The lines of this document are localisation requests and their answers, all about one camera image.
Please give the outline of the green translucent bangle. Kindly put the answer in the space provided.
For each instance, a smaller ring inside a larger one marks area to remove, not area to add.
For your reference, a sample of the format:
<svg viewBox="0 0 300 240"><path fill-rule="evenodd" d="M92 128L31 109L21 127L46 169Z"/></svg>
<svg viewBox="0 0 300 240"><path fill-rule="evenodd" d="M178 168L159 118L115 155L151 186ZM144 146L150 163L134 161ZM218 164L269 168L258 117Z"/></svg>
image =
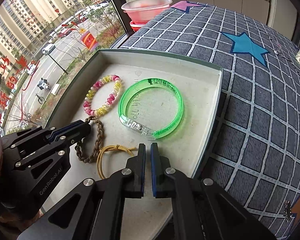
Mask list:
<svg viewBox="0 0 300 240"><path fill-rule="evenodd" d="M160 78L140 80L126 89L118 115L123 126L156 140L172 133L181 122L184 102L179 89Z"/></svg>

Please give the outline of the pink plastic basin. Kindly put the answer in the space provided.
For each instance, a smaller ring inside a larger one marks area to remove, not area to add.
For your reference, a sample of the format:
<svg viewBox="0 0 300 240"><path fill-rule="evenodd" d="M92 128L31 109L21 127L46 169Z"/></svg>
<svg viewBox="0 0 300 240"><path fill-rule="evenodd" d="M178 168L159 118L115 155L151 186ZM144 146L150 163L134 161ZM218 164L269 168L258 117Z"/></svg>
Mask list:
<svg viewBox="0 0 300 240"><path fill-rule="evenodd" d="M132 0L122 5L121 9L134 23L144 24L168 9L171 4L172 0Z"/></svg>

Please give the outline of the white shallow tray box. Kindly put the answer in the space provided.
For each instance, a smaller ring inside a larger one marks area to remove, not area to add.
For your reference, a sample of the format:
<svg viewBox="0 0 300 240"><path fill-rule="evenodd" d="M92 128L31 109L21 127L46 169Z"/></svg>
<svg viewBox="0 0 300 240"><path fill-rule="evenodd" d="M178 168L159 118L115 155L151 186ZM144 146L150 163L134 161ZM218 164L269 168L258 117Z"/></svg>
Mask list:
<svg viewBox="0 0 300 240"><path fill-rule="evenodd" d="M155 199L151 185L150 145L158 143L160 154L168 157L172 167L193 177L205 154L219 96L223 69L215 64L188 56L151 50L104 49L86 63L70 83L54 108L47 126L63 127L84 120L83 100L90 86L106 75L121 78L122 89L110 111L100 120L104 125L104 145L138 147L146 145L145 195L142 199L127 199L123 213L121 239L155 239L172 215L169 199ZM178 127L169 135L147 140L143 135L121 124L119 100L134 83L160 78L174 84L181 93L184 113ZM70 150L71 168L43 204L51 209L85 178L99 180L96 164L78 160L74 146Z"/></svg>

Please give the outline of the blue grid star tablecloth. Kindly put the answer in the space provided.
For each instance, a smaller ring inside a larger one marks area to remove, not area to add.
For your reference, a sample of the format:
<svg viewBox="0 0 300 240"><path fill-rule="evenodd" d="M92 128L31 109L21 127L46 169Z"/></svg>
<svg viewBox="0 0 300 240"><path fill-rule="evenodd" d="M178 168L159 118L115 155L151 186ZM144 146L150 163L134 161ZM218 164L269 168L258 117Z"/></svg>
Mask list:
<svg viewBox="0 0 300 240"><path fill-rule="evenodd" d="M223 68L208 156L196 175L228 191L276 238L287 239L300 200L300 66L294 43L235 11L167 9L124 48L165 51Z"/></svg>

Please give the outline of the red plastic bucket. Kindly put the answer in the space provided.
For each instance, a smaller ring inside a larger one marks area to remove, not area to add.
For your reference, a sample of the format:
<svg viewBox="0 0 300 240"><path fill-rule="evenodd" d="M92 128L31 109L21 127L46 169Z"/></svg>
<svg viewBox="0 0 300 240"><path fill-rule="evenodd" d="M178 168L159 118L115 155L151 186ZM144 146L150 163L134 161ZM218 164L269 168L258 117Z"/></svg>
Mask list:
<svg viewBox="0 0 300 240"><path fill-rule="evenodd" d="M130 26L134 32L137 32L141 28L143 28L146 24L145 23L135 23L134 21L130 21Z"/></svg>

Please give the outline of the silver metal hair clip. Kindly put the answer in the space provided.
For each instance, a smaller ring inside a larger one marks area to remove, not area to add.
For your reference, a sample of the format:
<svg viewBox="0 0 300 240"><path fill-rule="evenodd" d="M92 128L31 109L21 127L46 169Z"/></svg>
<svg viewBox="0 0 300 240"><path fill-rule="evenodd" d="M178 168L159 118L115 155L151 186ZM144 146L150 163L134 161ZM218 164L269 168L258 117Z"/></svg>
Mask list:
<svg viewBox="0 0 300 240"><path fill-rule="evenodd" d="M290 221L292 217L292 207L291 202L289 200L285 200L284 202L284 215L285 215L285 221Z"/></svg>

